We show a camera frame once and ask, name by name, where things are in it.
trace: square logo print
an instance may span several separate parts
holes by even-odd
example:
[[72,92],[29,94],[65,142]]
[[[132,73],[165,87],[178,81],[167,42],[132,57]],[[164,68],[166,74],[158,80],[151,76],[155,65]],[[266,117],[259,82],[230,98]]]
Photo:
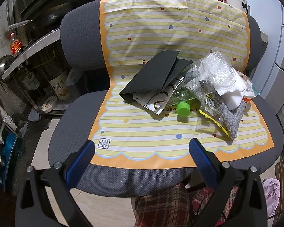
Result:
[[110,139],[107,138],[100,138],[98,148],[108,149],[109,143],[111,142]]

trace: metal shelf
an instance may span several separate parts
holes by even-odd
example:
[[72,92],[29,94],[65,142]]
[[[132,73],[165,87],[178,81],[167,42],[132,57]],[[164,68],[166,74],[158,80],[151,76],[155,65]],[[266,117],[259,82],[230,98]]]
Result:
[[2,79],[6,79],[13,70],[15,70],[20,64],[26,61],[33,54],[37,53],[41,49],[47,47],[48,45],[60,40],[60,28],[55,29],[44,37],[40,38],[38,41],[28,46],[25,51],[23,51],[14,61],[13,63],[6,69],[6,71],[2,74]]

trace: plaid pants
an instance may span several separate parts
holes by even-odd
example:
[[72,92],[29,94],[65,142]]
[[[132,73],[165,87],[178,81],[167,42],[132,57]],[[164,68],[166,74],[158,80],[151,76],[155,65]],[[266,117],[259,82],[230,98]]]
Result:
[[[225,209],[217,225],[225,222],[234,202],[238,187],[233,187]],[[206,206],[214,191],[201,189],[191,202],[195,215]],[[134,213],[135,227],[187,227],[189,222],[190,202],[182,183],[163,192],[137,197]]]

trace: orange border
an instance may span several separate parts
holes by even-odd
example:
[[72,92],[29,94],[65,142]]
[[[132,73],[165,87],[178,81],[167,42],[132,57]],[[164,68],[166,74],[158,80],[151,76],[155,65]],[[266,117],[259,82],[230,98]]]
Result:
[[[111,51],[108,49],[106,45],[106,38],[108,35],[108,31],[105,28],[105,19],[107,16],[107,13],[105,11],[105,3],[107,0],[101,0],[100,1],[100,35],[101,35],[101,45],[102,45],[102,51],[103,51],[103,56],[105,60],[105,65],[108,70],[108,74],[111,79],[111,85],[106,93],[106,96],[103,100],[103,103],[100,107],[100,110],[96,116],[95,122],[91,128],[91,132],[89,134],[88,139],[92,139],[94,134],[100,129],[99,126],[99,119],[101,115],[107,111],[105,107],[105,103],[108,101],[108,99],[112,96],[111,95],[111,90],[115,87],[116,83],[113,80],[113,68],[110,66],[108,57]],[[249,58],[249,53],[250,53],[250,35],[249,35],[249,24],[248,24],[248,19],[245,13],[243,13],[245,16],[245,19],[247,21],[247,26],[246,26],[246,31],[248,34],[248,41],[247,41],[247,57],[244,60],[244,68],[247,65],[247,61]],[[259,114],[260,118],[260,123],[264,126],[264,128],[267,131],[267,142],[265,145],[260,146],[255,144],[252,149],[245,150],[243,148],[239,148],[236,152],[234,153],[224,153],[221,150],[218,150],[215,154],[218,158],[221,158],[221,160],[226,160],[226,161],[232,161],[232,160],[237,160],[237,159],[242,159],[245,157],[252,156],[254,154],[258,154],[260,152],[266,151],[270,148],[274,147],[273,140],[271,138],[269,129],[260,114],[258,108],[256,105],[252,102],[252,108]],[[147,160],[142,160],[142,161],[134,161],[126,158],[123,155],[118,155],[114,158],[102,158],[98,156],[97,154],[94,155],[91,163],[95,165],[101,165],[101,166],[109,166],[109,167],[117,167],[117,168],[125,168],[125,169],[170,169],[170,168],[182,168],[182,167],[195,167],[195,163],[192,160],[190,154],[187,154],[186,156],[176,159],[176,160],[168,160],[168,159],[163,159],[157,155],[152,156],[151,158]]]
[[249,29],[249,22],[248,22],[248,18],[245,12],[243,12],[243,16],[246,20],[246,33],[247,33],[247,42],[246,42],[246,50],[247,50],[247,54],[246,54],[246,58],[244,59],[244,66],[243,69],[241,70],[241,72],[243,72],[247,66],[248,63],[248,59],[249,59],[249,54],[250,54],[250,29]]

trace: green bottle cap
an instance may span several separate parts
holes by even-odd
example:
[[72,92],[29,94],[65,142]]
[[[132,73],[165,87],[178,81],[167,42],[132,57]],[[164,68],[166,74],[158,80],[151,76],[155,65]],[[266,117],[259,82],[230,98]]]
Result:
[[190,106],[187,102],[180,102],[177,105],[177,114],[180,117],[187,117],[190,114]]

